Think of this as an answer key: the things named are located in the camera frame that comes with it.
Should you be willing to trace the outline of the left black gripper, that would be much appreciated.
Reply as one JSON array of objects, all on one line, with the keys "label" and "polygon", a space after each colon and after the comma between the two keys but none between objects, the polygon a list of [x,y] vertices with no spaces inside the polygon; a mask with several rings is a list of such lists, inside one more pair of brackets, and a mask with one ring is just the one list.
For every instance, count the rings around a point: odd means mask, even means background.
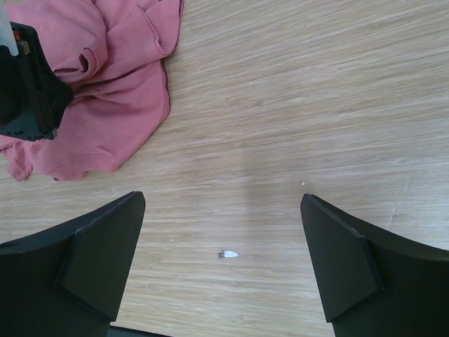
[{"label": "left black gripper", "polygon": [[36,30],[11,23],[18,54],[1,47],[1,135],[20,140],[53,140],[74,99],[43,53]]}]

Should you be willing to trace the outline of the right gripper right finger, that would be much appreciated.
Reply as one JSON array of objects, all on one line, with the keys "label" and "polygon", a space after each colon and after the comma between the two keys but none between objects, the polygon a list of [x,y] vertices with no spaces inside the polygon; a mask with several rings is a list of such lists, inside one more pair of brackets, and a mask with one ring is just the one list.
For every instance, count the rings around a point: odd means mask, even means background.
[{"label": "right gripper right finger", "polygon": [[447,336],[448,251],[406,239],[313,194],[302,224],[336,336]]}]

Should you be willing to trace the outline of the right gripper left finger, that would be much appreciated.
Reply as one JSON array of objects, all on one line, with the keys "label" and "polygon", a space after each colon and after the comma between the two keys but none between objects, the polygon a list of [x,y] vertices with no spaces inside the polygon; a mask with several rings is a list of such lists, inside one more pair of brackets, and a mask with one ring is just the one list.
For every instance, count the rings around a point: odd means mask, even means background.
[{"label": "right gripper left finger", "polygon": [[1,244],[2,336],[106,336],[145,214],[141,192]]}]

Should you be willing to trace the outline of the pink t shirt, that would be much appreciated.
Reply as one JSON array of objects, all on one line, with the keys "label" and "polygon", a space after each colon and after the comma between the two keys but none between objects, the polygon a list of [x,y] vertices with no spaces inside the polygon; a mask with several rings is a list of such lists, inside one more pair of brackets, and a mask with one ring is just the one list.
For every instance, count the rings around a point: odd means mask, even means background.
[{"label": "pink t shirt", "polygon": [[8,172],[76,180],[111,173],[170,112],[163,59],[175,49],[182,1],[21,1],[8,17],[32,26],[74,99],[54,140],[1,138]]}]

